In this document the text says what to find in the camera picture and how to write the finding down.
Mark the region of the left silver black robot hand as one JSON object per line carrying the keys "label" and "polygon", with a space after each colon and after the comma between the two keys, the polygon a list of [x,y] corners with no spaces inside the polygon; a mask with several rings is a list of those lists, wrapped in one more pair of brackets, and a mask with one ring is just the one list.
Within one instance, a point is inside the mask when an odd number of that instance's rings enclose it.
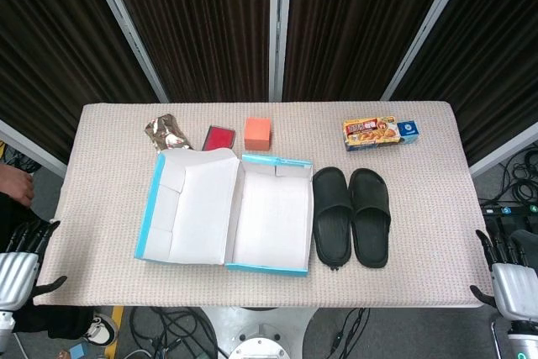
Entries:
{"label": "left silver black robot hand", "polygon": [[1,252],[2,312],[16,312],[29,299],[51,293],[67,280],[67,276],[60,276],[52,283],[36,284],[50,237],[60,224],[59,220],[36,219],[22,223],[9,236]]}

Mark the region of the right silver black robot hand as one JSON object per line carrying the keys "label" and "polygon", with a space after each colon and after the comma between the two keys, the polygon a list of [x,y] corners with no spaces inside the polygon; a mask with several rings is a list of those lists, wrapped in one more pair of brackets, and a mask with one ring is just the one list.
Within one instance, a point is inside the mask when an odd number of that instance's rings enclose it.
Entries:
{"label": "right silver black robot hand", "polygon": [[496,308],[510,321],[537,321],[537,235],[516,230],[506,242],[475,231],[483,247],[493,293],[470,290],[481,303]]}

